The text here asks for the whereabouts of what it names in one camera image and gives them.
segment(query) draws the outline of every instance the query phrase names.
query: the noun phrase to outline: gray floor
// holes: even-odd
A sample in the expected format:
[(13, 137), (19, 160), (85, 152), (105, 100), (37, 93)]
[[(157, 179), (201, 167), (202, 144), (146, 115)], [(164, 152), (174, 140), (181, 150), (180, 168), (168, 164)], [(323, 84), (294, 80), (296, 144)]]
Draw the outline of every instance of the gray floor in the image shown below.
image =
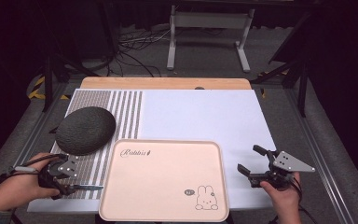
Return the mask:
[[(245, 45), (245, 52), (251, 66), (251, 73), (241, 71), (239, 58), (233, 43), (240, 33), (224, 31), (220, 35), (208, 35), (201, 31), (184, 31), (178, 36), (175, 69), (166, 69), (169, 42), (161, 39), (146, 49), (131, 50), (128, 53), (146, 65), (159, 69), (164, 77), (241, 77), (254, 79), (257, 74), (271, 71), (281, 65), (268, 64), (273, 53), (289, 34), (291, 29), (252, 29)], [(135, 63), (130, 58), (118, 57), (127, 63)], [(121, 75), (116, 62), (111, 63), (111, 76)], [(150, 68), (158, 76), (157, 70)], [(97, 71), (107, 74), (107, 69)], [(148, 74), (141, 66), (122, 64), (124, 77)], [(79, 87), (82, 75), (75, 75), (67, 85), (55, 84), (55, 88), (65, 88), (65, 94), (71, 94)], [(264, 97), (260, 93), (264, 88)], [(307, 117), (302, 119), (293, 107), (293, 96), (297, 88), (288, 91), (279, 85), (279, 79), (273, 78), (266, 84), (253, 85), (259, 103), (267, 120), (272, 138), (278, 149), (284, 149), (318, 169), (315, 174), (303, 174), (301, 182), (304, 190), (302, 205), (315, 217), (318, 223), (358, 223), (358, 173), (345, 147), (339, 140), (319, 101), (308, 86), (306, 100)], [(44, 102), (32, 99), (18, 126), (0, 150), (0, 171), (14, 164), (20, 153), (26, 148), (29, 156), (38, 151), (49, 151), (54, 135), (48, 133), (62, 120), (69, 100), (57, 100), (49, 113), (41, 113)], [(35, 127), (43, 119), (46, 121), (40, 134), (33, 143), (30, 136), (35, 135)], [(94, 223), (94, 215), (52, 215), (31, 214), (26, 206), (16, 211), (23, 223)], [(233, 211), (235, 223), (268, 223), (275, 216), (272, 208)], [(303, 223), (312, 223), (302, 214)]]

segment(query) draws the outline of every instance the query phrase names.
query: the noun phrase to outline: bunny face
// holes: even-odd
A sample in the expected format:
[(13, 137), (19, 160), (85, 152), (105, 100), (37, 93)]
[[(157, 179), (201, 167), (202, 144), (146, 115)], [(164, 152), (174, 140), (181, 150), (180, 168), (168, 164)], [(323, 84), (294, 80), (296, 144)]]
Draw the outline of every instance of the bunny face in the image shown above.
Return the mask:
[(199, 186), (199, 196), (197, 197), (196, 209), (200, 210), (216, 210), (217, 200), (211, 186)]

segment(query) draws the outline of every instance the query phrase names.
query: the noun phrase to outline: person's left hand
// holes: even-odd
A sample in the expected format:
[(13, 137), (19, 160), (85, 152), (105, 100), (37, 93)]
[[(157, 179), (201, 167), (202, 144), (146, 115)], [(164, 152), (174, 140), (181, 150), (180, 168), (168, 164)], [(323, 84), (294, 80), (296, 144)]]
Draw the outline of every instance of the person's left hand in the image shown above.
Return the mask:
[[(32, 160), (51, 155), (50, 153), (39, 153), (31, 158)], [(50, 161), (56, 160), (52, 158), (36, 162), (29, 167), (34, 167), (37, 171), (41, 171)], [(58, 195), (57, 189), (44, 189), (39, 187), (37, 175), (14, 175), (0, 184), (0, 211), (6, 211), (12, 208), (24, 205), (34, 199), (48, 198)]]

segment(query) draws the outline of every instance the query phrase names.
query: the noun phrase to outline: table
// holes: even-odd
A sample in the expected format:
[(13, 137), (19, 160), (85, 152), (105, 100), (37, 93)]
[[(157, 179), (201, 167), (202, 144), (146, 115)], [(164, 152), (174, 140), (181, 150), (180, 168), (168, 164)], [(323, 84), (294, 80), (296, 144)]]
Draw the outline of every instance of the table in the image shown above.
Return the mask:
[[(194, 90), (197, 87), (207, 90)], [(90, 98), (89, 92), (104, 95), (104, 98), (112, 100), (101, 104), (102, 100)], [(97, 151), (100, 154), (91, 155), (90, 158), (84, 157), (84, 161), (89, 165), (91, 161), (92, 169), (84, 168), (87, 164), (78, 165), (81, 166), (79, 173), (82, 174), (81, 169), (92, 170), (95, 173), (85, 176), (96, 176), (98, 173), (99, 178), (96, 180), (97, 183), (91, 183), (95, 180), (89, 180), (88, 183), (81, 184), (101, 185), (103, 183), (103, 168), (95, 167), (95, 161), (107, 164), (110, 158), (109, 148), (114, 141), (121, 138), (214, 140), (223, 153), (230, 209), (271, 206), (269, 196), (262, 189), (252, 189), (247, 178), (236, 169), (237, 163), (242, 163), (253, 173), (264, 173), (268, 169), (269, 162), (265, 157), (252, 151), (253, 145), (258, 144), (275, 150), (267, 123), (248, 80), (240, 78), (86, 77), (81, 88), (76, 90), (68, 111), (87, 106), (81, 105), (82, 101), (87, 101), (87, 104), (91, 105), (101, 104), (111, 111), (117, 118), (117, 131), (112, 142)], [(58, 153), (60, 149), (55, 145), (52, 152)], [(78, 179), (70, 180), (70, 178), (66, 180), (69, 182), (64, 184), (79, 181)], [(57, 201), (35, 200), (30, 203), (28, 211), (97, 213), (100, 192), (88, 191), (88, 193), (76, 194)]]

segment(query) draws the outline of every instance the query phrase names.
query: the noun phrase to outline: white desk frame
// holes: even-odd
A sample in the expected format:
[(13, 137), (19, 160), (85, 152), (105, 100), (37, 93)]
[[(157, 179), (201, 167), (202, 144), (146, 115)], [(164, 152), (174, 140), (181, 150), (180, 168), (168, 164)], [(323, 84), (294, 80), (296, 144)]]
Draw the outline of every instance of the white desk frame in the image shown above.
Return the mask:
[(241, 40), (236, 41), (235, 45), (238, 55), (240, 56), (242, 70), (245, 73), (249, 73), (251, 69), (243, 47), (252, 24), (254, 14), (254, 9), (250, 9), (248, 14), (177, 12), (176, 7), (172, 6), (171, 40), (170, 49), (168, 52), (167, 69), (173, 70), (174, 68), (176, 51), (176, 27), (207, 27), (243, 30)]

